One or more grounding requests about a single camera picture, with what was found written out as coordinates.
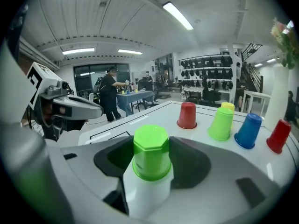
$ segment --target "staircase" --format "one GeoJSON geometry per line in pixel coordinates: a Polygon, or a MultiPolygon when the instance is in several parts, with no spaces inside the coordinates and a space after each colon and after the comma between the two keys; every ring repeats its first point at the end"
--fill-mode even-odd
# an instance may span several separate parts
{"type": "MultiPolygon", "coordinates": [[[[248,47],[241,53],[242,62],[246,61],[252,54],[254,54],[263,45],[250,43],[248,47]]],[[[245,80],[250,91],[263,92],[263,76],[259,77],[256,71],[250,64],[245,67],[245,80]]]]}

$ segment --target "blue cup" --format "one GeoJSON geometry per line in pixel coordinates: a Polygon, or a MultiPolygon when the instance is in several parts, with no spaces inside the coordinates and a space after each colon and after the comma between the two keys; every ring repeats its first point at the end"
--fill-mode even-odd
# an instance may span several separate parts
{"type": "Polygon", "coordinates": [[[262,118],[260,116],[249,113],[239,132],[235,134],[235,141],[243,148],[252,149],[255,145],[261,123],[262,118]]]}

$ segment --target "plastic cup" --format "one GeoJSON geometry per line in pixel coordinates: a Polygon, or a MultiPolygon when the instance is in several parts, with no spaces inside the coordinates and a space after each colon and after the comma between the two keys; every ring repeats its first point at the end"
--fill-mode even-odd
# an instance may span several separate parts
{"type": "Polygon", "coordinates": [[[169,138],[166,130],[157,125],[144,125],[134,134],[133,170],[147,181],[165,177],[171,169],[169,138]]]}
{"type": "Polygon", "coordinates": [[[196,106],[194,103],[182,103],[177,125],[183,129],[194,129],[197,126],[196,106]]]}
{"type": "Polygon", "coordinates": [[[267,145],[269,148],[280,154],[282,152],[282,148],[285,145],[286,139],[288,138],[291,131],[291,125],[285,120],[280,119],[273,130],[271,136],[267,138],[267,145]]]}
{"type": "Polygon", "coordinates": [[[211,138],[218,141],[226,141],[230,137],[234,113],[228,108],[218,108],[212,125],[207,132],[211,138]]]}
{"type": "Polygon", "coordinates": [[[229,103],[229,102],[223,102],[223,103],[221,104],[221,107],[222,107],[222,108],[228,108],[228,109],[231,110],[233,113],[235,112],[235,105],[232,104],[232,103],[229,103]]]}
{"type": "Polygon", "coordinates": [[[239,132],[235,134],[235,141],[243,148],[252,149],[255,145],[261,123],[262,117],[253,113],[247,114],[239,132]]]}

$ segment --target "red cup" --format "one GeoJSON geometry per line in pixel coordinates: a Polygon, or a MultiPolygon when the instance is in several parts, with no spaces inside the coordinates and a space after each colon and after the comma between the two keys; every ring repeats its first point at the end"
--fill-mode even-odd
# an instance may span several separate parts
{"type": "Polygon", "coordinates": [[[181,106],[181,113],[177,125],[183,129],[194,129],[196,124],[196,107],[194,103],[184,102],[181,106]]]}
{"type": "Polygon", "coordinates": [[[267,144],[269,148],[280,154],[282,152],[282,148],[285,145],[286,139],[289,136],[291,131],[291,125],[283,119],[280,119],[273,130],[271,136],[267,138],[267,144]]]}

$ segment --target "yellow cup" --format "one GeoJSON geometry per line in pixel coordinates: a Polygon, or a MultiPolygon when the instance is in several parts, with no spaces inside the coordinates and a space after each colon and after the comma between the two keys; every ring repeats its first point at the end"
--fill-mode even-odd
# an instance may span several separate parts
{"type": "Polygon", "coordinates": [[[223,102],[223,103],[221,104],[221,107],[222,107],[222,108],[227,108],[227,109],[231,110],[232,112],[235,112],[235,105],[232,104],[232,103],[229,103],[229,102],[223,102]]]}

